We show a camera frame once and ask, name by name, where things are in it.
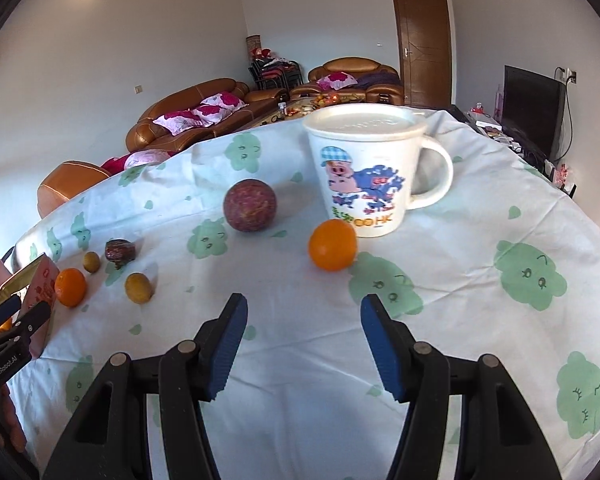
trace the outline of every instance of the blue checkered cap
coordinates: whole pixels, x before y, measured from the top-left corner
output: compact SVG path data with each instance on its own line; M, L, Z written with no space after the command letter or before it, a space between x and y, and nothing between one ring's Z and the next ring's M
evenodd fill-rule
M342 148L336 146L327 146L320 150L320 156L322 157L321 166L326 166L329 160L340 160L342 162L353 162L353 159L349 156L349 153L345 152Z

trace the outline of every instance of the sofa backrest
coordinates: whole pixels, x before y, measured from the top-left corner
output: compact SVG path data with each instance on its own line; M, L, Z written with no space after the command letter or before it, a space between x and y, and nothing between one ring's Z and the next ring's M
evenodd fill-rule
M333 72L346 72L358 78L370 72L391 72L398 74L395 68L383 65L367 57L339 57L326 62L309 72L309 81L317 81Z
M223 77L220 79L212 79L203 83L190 86L184 90L180 90L175 94L171 94L157 103L151 105L138 119L157 119L161 115L169 112L177 112L180 110L188 110L195 108L200 104L200 101L217 94L218 92L231 92L235 96L243 99L249 92L249 87L242 82L236 82L233 79Z

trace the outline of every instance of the door frame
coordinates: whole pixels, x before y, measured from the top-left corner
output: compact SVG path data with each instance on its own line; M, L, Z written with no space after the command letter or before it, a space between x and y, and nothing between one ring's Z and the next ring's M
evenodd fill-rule
M404 93L404 65L402 53L404 52L404 47L402 46L402 34L400 33L400 17L398 16L398 7L396 0L394 1L394 14L395 14L395 33L398 36L398 62L400 63L400 80L402 81L402 92ZM448 38L449 38L449 104L452 103L453 95L454 95L454 54L452 50L452 38L451 38L451 12L449 9L449 0L446 1L446 30L448 30Z

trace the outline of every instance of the power cord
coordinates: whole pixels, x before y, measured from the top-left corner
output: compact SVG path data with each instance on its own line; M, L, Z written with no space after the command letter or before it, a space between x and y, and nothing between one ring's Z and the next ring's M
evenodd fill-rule
M555 75L558 73L558 70L560 70L563 74L564 74L564 69L559 66L556 67L556 69L554 70L554 79L555 79ZM571 149L571 144L573 143L573 120L571 118L571 106L569 104L569 82L574 79L574 76L569 76L569 78L567 79L567 81L564 83L564 87L565 87L565 91L566 91L566 97L567 97L567 111L569 113L569 125L570 125L570 139L569 139L569 145L567 147L567 150L558 158L556 158L553 162L554 164L557 164L558 162L560 162L566 155L567 153L569 153L569 150Z

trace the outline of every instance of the mug handle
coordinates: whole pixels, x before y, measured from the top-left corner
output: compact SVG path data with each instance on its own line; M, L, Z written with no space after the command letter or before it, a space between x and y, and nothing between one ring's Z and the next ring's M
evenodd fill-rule
M419 209L421 207L435 204L438 200L446 195L447 191L449 191L451 188L451 182L454 179L454 164L451 161L449 154L442 147L442 144L440 144L436 139L425 136L422 138L422 147L427 150L433 150L434 152L438 152L440 155L442 155L446 162L446 175L432 190L418 195L411 195L410 202L407 205L407 210Z

